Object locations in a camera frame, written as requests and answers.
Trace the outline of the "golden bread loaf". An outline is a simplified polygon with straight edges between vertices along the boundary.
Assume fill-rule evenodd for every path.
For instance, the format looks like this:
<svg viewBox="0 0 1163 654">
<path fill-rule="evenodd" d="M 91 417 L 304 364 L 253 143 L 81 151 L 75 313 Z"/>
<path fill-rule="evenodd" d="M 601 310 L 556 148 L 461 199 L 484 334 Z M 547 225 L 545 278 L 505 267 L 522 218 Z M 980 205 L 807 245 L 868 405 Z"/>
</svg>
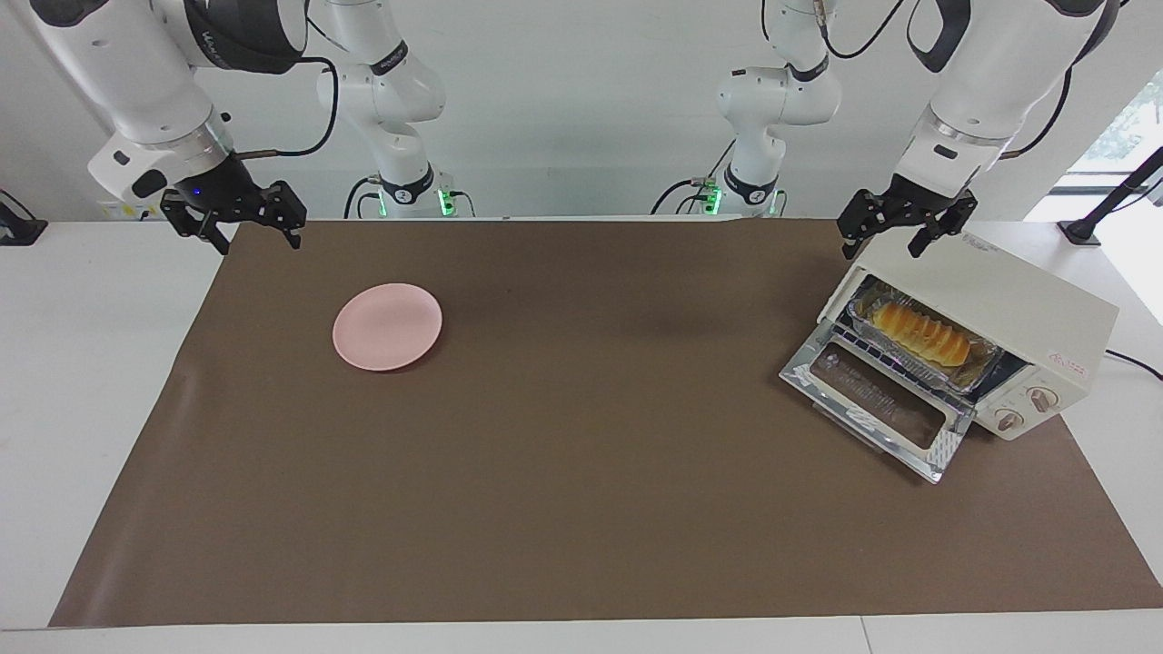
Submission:
<svg viewBox="0 0 1163 654">
<path fill-rule="evenodd" d="M 876 330 L 939 367 L 957 368 L 970 356 L 970 340 L 950 324 L 939 322 L 904 303 L 885 303 L 871 317 Z"/>
</svg>

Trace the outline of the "aluminium foil tray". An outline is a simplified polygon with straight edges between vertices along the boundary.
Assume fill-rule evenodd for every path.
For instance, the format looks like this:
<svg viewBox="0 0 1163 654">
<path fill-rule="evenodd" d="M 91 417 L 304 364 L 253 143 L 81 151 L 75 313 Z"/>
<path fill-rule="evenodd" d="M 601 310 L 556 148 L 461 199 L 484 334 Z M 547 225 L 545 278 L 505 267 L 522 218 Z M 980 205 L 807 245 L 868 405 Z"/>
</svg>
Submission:
<svg viewBox="0 0 1163 654">
<path fill-rule="evenodd" d="M 871 317 L 876 310 L 880 310 L 885 303 L 904 303 L 909 310 L 915 310 L 939 322 L 950 324 L 956 330 L 964 332 L 970 340 L 970 356 L 963 365 L 957 368 L 939 367 L 939 364 L 925 361 L 891 340 L 882 330 L 876 330 L 872 326 Z M 918 378 L 926 382 L 930 388 L 947 389 L 956 393 L 966 393 L 973 390 L 985 376 L 989 367 L 999 356 L 999 348 L 977 335 L 972 330 L 952 322 L 951 319 L 942 315 L 939 311 L 932 310 L 925 303 L 901 292 L 901 290 L 890 286 L 887 282 L 873 276 L 865 277 L 855 296 L 847 303 L 846 310 L 840 318 L 848 324 L 861 339 L 871 343 L 878 351 L 885 353 L 893 363 Z"/>
</svg>

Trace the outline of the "cream toaster oven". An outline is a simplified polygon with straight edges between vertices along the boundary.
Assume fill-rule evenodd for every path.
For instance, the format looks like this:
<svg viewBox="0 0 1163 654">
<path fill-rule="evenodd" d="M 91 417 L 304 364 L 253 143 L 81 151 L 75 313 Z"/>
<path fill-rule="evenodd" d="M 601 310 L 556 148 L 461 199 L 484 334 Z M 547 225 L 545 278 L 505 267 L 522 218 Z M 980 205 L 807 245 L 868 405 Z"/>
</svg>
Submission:
<svg viewBox="0 0 1163 654">
<path fill-rule="evenodd" d="M 840 279 L 816 326 L 832 322 L 859 278 L 872 273 L 1029 362 L 1028 372 L 972 404 L 970 428 L 980 426 L 1013 441 L 1089 397 L 1091 376 L 1116 326 L 1113 303 L 970 233 L 943 237 L 913 258 L 907 244 L 914 235 L 894 229 L 872 239 Z M 1039 413 L 1029 401 L 1030 388 L 1053 390 L 1059 408 Z M 997 434 L 993 415 L 1000 408 L 1025 418 L 1020 433 Z"/>
</svg>

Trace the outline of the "glass oven door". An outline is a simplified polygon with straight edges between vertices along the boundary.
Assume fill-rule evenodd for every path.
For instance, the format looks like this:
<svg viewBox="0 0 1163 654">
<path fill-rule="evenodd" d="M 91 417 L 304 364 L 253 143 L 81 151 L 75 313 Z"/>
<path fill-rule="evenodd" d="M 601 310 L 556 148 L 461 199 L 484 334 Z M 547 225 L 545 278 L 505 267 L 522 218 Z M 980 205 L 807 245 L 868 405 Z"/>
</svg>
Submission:
<svg viewBox="0 0 1163 654">
<path fill-rule="evenodd" d="M 780 377 L 843 431 L 932 484 L 943 479 L 976 414 L 972 404 L 948 404 L 891 372 L 830 320 L 818 324 Z"/>
</svg>

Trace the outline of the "pink round plate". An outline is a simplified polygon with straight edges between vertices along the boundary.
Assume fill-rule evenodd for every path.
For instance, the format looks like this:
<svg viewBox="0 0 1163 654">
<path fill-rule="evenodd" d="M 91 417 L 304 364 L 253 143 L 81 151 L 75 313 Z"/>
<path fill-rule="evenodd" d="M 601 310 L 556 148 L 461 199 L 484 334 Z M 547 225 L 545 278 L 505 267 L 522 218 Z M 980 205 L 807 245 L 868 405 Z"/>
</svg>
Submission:
<svg viewBox="0 0 1163 654">
<path fill-rule="evenodd" d="M 441 335 L 437 299 L 412 284 L 381 284 L 345 303 L 333 320 L 333 348 L 369 372 L 404 369 L 431 350 Z"/>
</svg>

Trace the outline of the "black table clamp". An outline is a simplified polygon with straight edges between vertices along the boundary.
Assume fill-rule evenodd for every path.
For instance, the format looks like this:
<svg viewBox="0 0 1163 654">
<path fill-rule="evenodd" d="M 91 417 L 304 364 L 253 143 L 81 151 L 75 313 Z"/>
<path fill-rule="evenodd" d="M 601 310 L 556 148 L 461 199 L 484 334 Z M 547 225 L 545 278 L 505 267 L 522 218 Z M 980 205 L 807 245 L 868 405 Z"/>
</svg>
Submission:
<svg viewBox="0 0 1163 654">
<path fill-rule="evenodd" d="M 20 199 L 0 189 L 0 247 L 33 246 L 47 229 Z"/>
</svg>

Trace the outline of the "brown table mat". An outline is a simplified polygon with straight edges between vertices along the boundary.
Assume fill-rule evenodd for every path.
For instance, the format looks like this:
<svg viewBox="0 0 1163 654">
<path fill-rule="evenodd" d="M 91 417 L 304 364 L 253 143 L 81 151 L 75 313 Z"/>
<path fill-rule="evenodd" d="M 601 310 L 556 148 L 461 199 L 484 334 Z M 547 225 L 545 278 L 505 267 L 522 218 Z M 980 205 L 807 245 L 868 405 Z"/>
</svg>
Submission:
<svg viewBox="0 0 1163 654">
<path fill-rule="evenodd" d="M 1064 422 L 933 485 L 780 381 L 847 268 L 812 220 L 247 223 L 50 624 L 1163 607 Z M 443 326 L 369 372 L 381 284 Z"/>
</svg>

